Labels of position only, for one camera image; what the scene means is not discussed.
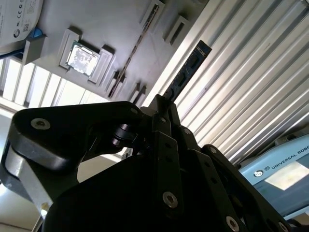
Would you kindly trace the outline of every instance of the corrugated metal wall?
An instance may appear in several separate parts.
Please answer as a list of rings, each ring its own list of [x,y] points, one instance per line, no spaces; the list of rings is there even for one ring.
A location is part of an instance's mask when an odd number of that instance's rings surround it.
[[[164,93],[199,40],[212,52],[176,104],[200,146],[237,162],[309,123],[305,1],[210,0],[144,105]]]

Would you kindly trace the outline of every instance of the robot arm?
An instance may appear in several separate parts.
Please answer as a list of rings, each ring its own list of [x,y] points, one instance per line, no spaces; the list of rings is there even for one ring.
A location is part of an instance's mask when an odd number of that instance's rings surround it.
[[[132,156],[78,183],[82,161],[123,147]],[[0,177],[36,205],[44,232],[290,231],[216,147],[197,145],[176,105],[159,95],[141,110],[111,102],[18,112]]]

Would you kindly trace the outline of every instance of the metal rod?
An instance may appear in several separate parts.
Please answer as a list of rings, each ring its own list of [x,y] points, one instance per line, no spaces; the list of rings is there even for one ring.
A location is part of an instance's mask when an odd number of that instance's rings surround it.
[[[38,232],[42,224],[43,224],[43,218],[40,216],[37,222],[35,223],[32,232]]]

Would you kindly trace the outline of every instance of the black bar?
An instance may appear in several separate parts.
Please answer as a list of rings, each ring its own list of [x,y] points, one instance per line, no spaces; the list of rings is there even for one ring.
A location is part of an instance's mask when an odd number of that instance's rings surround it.
[[[191,80],[193,75],[197,72],[210,52],[211,48],[200,40],[185,64],[176,75],[173,82],[169,85],[163,97],[165,97],[170,102],[174,102],[181,91]]]

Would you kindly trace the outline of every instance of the universal robots logo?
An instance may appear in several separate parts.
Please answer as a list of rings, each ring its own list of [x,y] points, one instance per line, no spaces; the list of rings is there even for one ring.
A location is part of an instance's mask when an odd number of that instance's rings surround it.
[[[20,30],[19,29],[15,30],[13,34],[14,38],[17,38],[19,35],[20,35]]]
[[[260,176],[262,176],[263,175],[263,171],[262,170],[258,170],[258,171],[256,171],[256,172],[254,172],[254,176],[255,177],[260,177]]]

